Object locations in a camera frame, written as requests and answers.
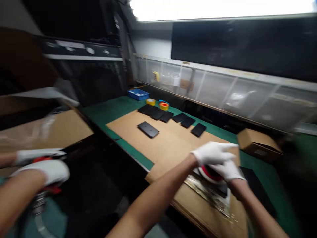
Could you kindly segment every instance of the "blue tray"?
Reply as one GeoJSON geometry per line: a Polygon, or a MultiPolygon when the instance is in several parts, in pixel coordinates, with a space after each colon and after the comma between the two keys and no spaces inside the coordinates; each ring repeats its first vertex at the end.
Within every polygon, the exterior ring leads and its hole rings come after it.
{"type": "Polygon", "coordinates": [[[128,90],[128,95],[135,100],[142,101],[149,98],[149,93],[141,89],[128,90]]]}

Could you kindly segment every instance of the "green work mat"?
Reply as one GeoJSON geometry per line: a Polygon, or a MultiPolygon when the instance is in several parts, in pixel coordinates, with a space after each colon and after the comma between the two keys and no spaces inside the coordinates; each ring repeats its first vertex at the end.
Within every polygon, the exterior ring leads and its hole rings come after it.
{"type": "MultiPolygon", "coordinates": [[[[128,96],[121,96],[104,103],[86,107],[83,109],[83,112],[86,114],[86,116],[93,120],[109,137],[113,139],[118,139],[117,143],[125,151],[127,151],[131,156],[137,159],[145,168],[150,170],[153,166],[153,162],[147,159],[144,155],[142,155],[134,147],[128,144],[125,140],[121,139],[119,135],[114,133],[106,126],[107,123],[112,122],[115,119],[124,116],[125,114],[128,114],[134,110],[137,110],[145,104],[145,100],[137,101],[128,96]]],[[[172,107],[170,107],[168,111],[174,113],[175,115],[182,113],[182,111],[172,107]]],[[[207,127],[207,132],[228,142],[237,143],[236,134],[223,130],[187,113],[185,114],[196,120],[193,124],[194,126],[198,123],[201,123],[207,127]]],[[[266,190],[273,206],[277,211],[277,222],[284,229],[284,231],[290,237],[301,237],[299,221],[295,215],[289,197],[283,189],[275,168],[272,165],[255,157],[252,157],[241,150],[240,162],[241,166],[252,169],[260,180],[262,186],[266,190]]]]}

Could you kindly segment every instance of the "black screen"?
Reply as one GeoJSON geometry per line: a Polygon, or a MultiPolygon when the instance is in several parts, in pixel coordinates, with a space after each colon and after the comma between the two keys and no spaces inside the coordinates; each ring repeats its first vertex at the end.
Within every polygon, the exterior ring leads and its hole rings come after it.
{"type": "Polygon", "coordinates": [[[174,60],[317,82],[317,17],[177,22],[174,60]]]}

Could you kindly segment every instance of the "orange tape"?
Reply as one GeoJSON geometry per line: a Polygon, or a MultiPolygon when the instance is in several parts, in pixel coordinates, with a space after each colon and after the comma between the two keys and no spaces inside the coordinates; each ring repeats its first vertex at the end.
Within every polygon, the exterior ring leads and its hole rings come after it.
{"type": "Polygon", "coordinates": [[[169,108],[169,105],[167,103],[161,103],[159,106],[164,111],[167,111],[169,108]]]}

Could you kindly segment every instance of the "hand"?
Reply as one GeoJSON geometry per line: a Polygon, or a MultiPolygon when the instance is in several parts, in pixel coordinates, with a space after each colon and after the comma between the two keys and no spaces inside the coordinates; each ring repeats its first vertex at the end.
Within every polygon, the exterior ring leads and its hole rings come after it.
{"type": "Polygon", "coordinates": [[[245,180],[232,160],[225,161],[223,165],[210,165],[210,167],[219,173],[227,183],[235,178],[245,180]]]}
{"type": "Polygon", "coordinates": [[[38,149],[38,150],[18,150],[17,158],[12,164],[16,165],[27,165],[32,162],[32,159],[42,157],[42,156],[61,156],[66,155],[62,148],[52,148],[52,149],[38,149]]]}
{"type": "Polygon", "coordinates": [[[238,147],[238,145],[232,143],[208,142],[196,150],[191,151],[191,153],[196,157],[199,166],[205,164],[222,164],[227,160],[235,158],[234,154],[226,152],[235,147],[238,147]]]}
{"type": "Polygon", "coordinates": [[[39,170],[45,174],[46,182],[44,186],[48,186],[53,183],[62,184],[69,178],[69,169],[61,160],[44,160],[34,164],[29,164],[15,171],[10,175],[10,177],[16,176],[21,171],[28,169],[39,170]]]}

